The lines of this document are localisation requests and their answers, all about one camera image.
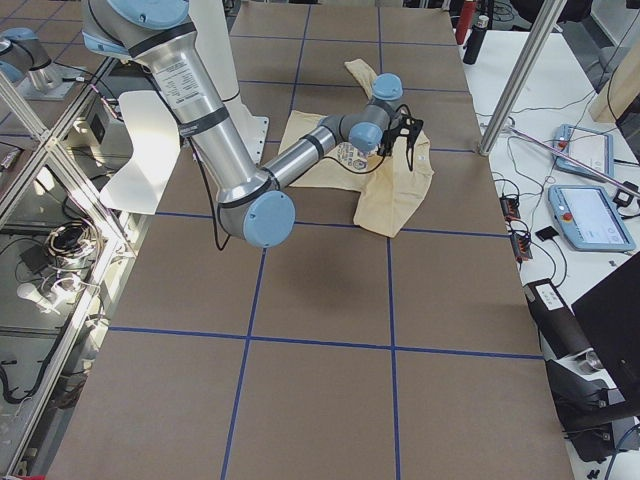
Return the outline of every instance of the white desk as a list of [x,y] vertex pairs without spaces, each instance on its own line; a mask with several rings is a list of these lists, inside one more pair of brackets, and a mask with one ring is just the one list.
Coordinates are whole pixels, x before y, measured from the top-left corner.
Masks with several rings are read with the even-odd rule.
[[[473,95],[473,103],[478,114],[490,115],[504,89],[507,79],[526,41],[527,33],[491,31],[487,33],[482,50],[475,65],[465,65],[465,74],[469,83],[469,90]],[[569,46],[560,34],[552,34],[538,59],[514,111],[524,108],[563,107],[581,99],[593,88],[583,73],[578,61],[573,56]],[[595,98],[588,96],[581,102],[570,105],[562,110],[529,110],[513,114],[516,128],[540,140],[554,137],[555,131],[563,123],[575,124],[582,117],[587,104]],[[478,116],[478,121],[488,123],[488,116]],[[615,125],[594,122],[588,111],[580,121],[580,126],[599,131],[609,130]],[[614,157],[620,160],[635,161],[633,153],[618,130],[611,132],[614,137]],[[540,187],[534,182],[519,175],[510,159],[507,149],[508,135],[501,135],[490,155],[491,168],[505,178],[515,182],[521,193],[538,193]],[[541,148],[519,139],[510,141],[513,156],[520,172],[544,182],[552,167],[551,155]],[[552,176],[556,184],[602,185],[589,179],[558,171]],[[631,181],[640,184],[640,168],[620,164],[615,165],[615,178],[621,181]],[[502,183],[498,182],[498,193],[502,192]],[[610,194],[615,193],[615,187],[605,185]],[[505,185],[505,193],[515,193],[510,185]],[[525,196],[521,198],[520,213],[523,220],[535,232],[548,225],[553,225],[552,214],[547,202],[547,192],[543,194],[540,205],[535,209],[539,197]],[[626,222],[631,235],[640,245],[640,219]],[[560,237],[556,241],[562,248],[568,262],[567,279],[559,288],[560,293],[568,304],[573,303],[583,293],[598,281],[611,273],[616,266],[625,262],[629,256],[621,253],[584,253],[570,249],[567,242]],[[563,274],[564,264],[558,249],[552,242],[544,242],[542,246],[548,251],[558,265],[555,276],[557,283]],[[553,267],[551,261],[536,247],[533,248],[534,259],[524,262],[520,272],[522,283],[528,283],[551,275]],[[596,374],[588,379],[604,377],[607,382],[611,379],[606,374]],[[584,479],[592,469],[600,469],[604,477],[606,464],[580,461],[569,442],[567,449],[571,457],[572,467],[576,479]],[[628,452],[618,456],[610,480],[638,480],[640,479],[640,452]]]

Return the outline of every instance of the robotic arm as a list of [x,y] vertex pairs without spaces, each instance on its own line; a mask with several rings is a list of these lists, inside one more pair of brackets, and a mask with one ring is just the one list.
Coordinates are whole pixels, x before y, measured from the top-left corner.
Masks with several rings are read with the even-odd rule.
[[11,28],[0,33],[0,71],[11,82],[28,75],[34,88],[43,93],[62,84],[57,66],[28,28]]
[[195,49],[196,28],[184,0],[84,0],[86,46],[103,55],[132,59],[153,75],[214,178],[218,219],[231,235],[257,247],[287,238],[295,208],[281,191],[337,144],[363,152],[382,151],[399,135],[400,79],[378,77],[372,100],[361,113],[329,116],[264,167],[256,166]]

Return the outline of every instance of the tan towel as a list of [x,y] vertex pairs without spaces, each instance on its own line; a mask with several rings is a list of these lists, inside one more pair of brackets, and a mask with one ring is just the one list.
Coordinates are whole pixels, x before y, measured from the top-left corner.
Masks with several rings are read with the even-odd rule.
[[[345,66],[363,86],[365,92],[371,92],[371,84],[376,78],[373,69],[359,59],[346,62]],[[280,144],[280,152],[313,130],[322,118],[322,115],[291,112]],[[429,190],[433,176],[429,162],[429,147],[429,139],[424,133],[420,133],[414,148],[413,172],[407,167],[406,140],[399,138],[393,148],[392,157],[385,159],[384,164],[370,175],[354,175],[334,160],[324,159],[291,185],[361,192],[353,223],[372,232],[395,237],[420,206]],[[328,156],[338,159],[350,169],[359,171],[371,170],[381,160],[377,155],[363,157],[348,143],[334,148]]]

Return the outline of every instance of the light blue cap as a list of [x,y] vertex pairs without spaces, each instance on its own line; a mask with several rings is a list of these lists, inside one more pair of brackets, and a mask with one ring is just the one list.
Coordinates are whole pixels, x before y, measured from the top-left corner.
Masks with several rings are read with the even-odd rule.
[[373,96],[393,102],[402,97],[402,80],[393,73],[383,73],[373,81]]
[[122,60],[131,59],[129,51],[117,43],[106,41],[103,38],[94,37],[85,31],[82,32],[82,36],[84,37],[85,47],[94,53],[106,55],[108,57],[120,58]]
[[182,23],[189,14],[185,0],[107,0],[121,17],[144,28],[164,30]]
[[10,28],[2,32],[2,36],[9,40],[37,40],[38,36],[33,33],[33,30],[24,27]]
[[17,82],[24,78],[24,74],[20,70],[7,62],[0,61],[0,72],[4,73],[10,82]]
[[382,140],[382,130],[375,123],[356,123],[349,132],[349,143],[364,153],[375,150]]
[[283,192],[260,195],[244,217],[244,238],[251,245],[269,248],[282,243],[291,233],[296,219],[293,201]]

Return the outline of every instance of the red object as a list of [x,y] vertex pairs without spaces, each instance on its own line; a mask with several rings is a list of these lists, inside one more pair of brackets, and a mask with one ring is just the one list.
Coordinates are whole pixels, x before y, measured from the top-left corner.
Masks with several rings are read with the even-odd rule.
[[476,0],[466,0],[460,12],[458,25],[456,26],[456,43],[462,45],[467,37],[467,30],[473,22],[473,15],[476,13]]

